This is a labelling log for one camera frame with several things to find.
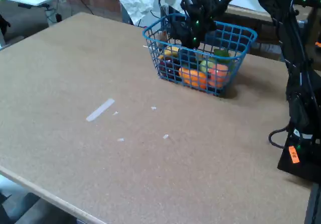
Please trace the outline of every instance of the brown table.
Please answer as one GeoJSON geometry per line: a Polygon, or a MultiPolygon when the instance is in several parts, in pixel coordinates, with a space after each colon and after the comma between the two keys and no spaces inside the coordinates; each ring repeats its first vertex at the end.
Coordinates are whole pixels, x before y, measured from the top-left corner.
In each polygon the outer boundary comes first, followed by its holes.
{"type": "Polygon", "coordinates": [[[310,186],[267,141],[284,64],[248,55],[218,98],[160,80],[143,45],[78,14],[1,51],[0,173],[90,223],[303,223],[310,186]]]}

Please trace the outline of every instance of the table leg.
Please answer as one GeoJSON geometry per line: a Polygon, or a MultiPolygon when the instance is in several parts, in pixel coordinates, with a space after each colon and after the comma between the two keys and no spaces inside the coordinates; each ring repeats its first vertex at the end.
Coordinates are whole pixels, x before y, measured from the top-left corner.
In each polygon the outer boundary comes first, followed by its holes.
{"type": "Polygon", "coordinates": [[[55,6],[53,4],[48,4],[49,7],[48,9],[45,9],[45,14],[46,14],[46,17],[47,17],[47,22],[48,22],[48,26],[52,26],[54,25],[55,23],[57,23],[57,20],[56,20],[56,9],[55,9],[55,6]]]}

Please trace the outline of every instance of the black cable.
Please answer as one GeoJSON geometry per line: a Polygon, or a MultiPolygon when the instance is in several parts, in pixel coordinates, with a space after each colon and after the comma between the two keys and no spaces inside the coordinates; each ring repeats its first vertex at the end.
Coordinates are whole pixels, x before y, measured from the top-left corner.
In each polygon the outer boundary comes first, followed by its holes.
{"type": "Polygon", "coordinates": [[[157,19],[160,19],[160,17],[155,16],[154,13],[153,13],[151,10],[150,10],[150,13],[151,13],[151,15],[152,15],[153,17],[155,17],[155,18],[157,18],[157,19]]]}
{"type": "Polygon", "coordinates": [[[284,146],[278,145],[277,143],[272,141],[272,136],[275,135],[275,134],[278,134],[278,133],[282,133],[283,131],[286,131],[287,127],[288,127],[288,125],[286,127],[282,128],[282,129],[280,129],[280,130],[274,130],[269,134],[268,139],[269,139],[269,142],[270,142],[271,145],[273,145],[275,147],[278,147],[280,149],[284,149],[284,146]]]}
{"type": "Polygon", "coordinates": [[[92,10],[88,7],[88,5],[86,5],[83,0],[80,0],[80,1],[91,12],[91,14],[93,14],[92,10]]]}

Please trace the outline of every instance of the white tape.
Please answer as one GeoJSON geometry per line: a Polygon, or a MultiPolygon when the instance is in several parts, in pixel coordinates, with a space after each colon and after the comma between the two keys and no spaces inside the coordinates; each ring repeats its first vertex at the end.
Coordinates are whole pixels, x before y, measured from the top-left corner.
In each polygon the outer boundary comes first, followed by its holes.
{"type": "Polygon", "coordinates": [[[106,102],[104,102],[98,109],[96,109],[94,112],[92,112],[92,114],[90,116],[88,116],[86,118],[86,120],[88,122],[93,121],[94,119],[96,119],[99,115],[101,115],[106,109],[108,109],[113,103],[115,102],[115,100],[113,100],[112,98],[108,99],[106,102]]]}

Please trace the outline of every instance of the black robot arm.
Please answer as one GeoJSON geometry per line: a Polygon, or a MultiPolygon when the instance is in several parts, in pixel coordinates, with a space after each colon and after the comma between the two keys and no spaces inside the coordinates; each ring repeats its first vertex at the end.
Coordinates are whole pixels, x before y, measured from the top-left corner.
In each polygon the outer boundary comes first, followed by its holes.
{"type": "MultiPolygon", "coordinates": [[[[189,48],[198,47],[205,34],[215,29],[213,19],[225,12],[230,1],[182,0],[181,6],[187,14],[189,26],[188,33],[185,32],[181,38],[182,44],[189,48]]],[[[320,1],[258,1],[271,15],[289,74],[286,98],[290,121],[278,168],[321,183],[321,77],[311,68],[312,60],[306,54],[296,20],[298,11],[293,8],[294,3],[319,7],[320,1]],[[292,160],[293,155],[297,155],[299,162],[292,160]]]]}

